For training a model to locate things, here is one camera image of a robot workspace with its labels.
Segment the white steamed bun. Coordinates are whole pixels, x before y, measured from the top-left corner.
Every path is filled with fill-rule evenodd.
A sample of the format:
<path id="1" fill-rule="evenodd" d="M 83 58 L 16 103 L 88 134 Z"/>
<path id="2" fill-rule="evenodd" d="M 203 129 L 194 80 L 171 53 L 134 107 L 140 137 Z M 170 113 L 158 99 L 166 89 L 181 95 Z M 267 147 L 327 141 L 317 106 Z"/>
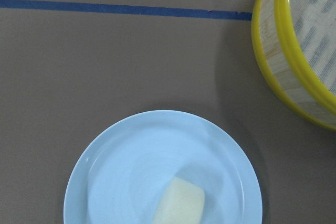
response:
<path id="1" fill-rule="evenodd" d="M 200 223 L 204 205 L 205 193 L 202 188 L 173 177 L 160 199 L 152 223 Z"/>

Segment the yellow bamboo steamer basket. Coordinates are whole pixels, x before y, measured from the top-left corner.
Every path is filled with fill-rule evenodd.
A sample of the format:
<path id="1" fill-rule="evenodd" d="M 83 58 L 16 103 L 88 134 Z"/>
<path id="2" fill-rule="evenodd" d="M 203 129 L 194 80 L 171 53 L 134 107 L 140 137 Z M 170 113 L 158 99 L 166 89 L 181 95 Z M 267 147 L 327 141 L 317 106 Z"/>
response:
<path id="1" fill-rule="evenodd" d="M 306 120 L 334 130 L 335 94 L 304 57 L 290 0 L 256 0 L 251 38 L 259 69 L 276 96 Z"/>

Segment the white steamer liner cloth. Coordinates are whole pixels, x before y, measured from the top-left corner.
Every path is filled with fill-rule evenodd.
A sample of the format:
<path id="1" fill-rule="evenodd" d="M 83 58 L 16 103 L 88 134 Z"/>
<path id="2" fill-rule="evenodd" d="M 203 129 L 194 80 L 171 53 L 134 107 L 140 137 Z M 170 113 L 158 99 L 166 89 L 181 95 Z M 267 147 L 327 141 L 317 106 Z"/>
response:
<path id="1" fill-rule="evenodd" d="M 290 0 L 301 50 L 317 78 L 335 94 L 335 0 Z"/>

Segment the light blue plate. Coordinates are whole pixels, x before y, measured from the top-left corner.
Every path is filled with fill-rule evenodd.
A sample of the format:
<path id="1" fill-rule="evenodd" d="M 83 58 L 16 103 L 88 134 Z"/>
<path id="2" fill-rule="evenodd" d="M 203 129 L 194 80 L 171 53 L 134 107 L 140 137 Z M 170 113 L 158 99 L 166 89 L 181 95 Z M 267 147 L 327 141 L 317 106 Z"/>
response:
<path id="1" fill-rule="evenodd" d="M 214 123 L 186 112 L 147 111 L 97 136 L 78 159 L 64 223 L 150 223 L 173 177 L 205 192 L 202 223 L 261 223 L 256 173 Z"/>

